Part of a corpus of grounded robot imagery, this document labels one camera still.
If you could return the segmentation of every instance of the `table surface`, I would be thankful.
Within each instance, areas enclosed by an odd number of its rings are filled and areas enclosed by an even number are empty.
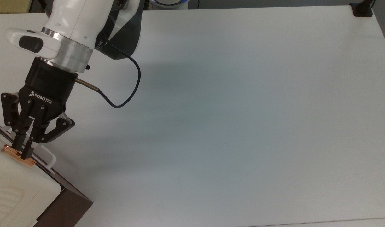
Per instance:
[[[33,55],[0,15],[0,94]],[[143,13],[122,109],[75,85],[76,126],[47,144],[94,201],[85,226],[244,227],[385,218],[385,40],[350,6]],[[115,103],[137,71],[95,51],[81,74]],[[3,122],[0,105],[0,123]]]

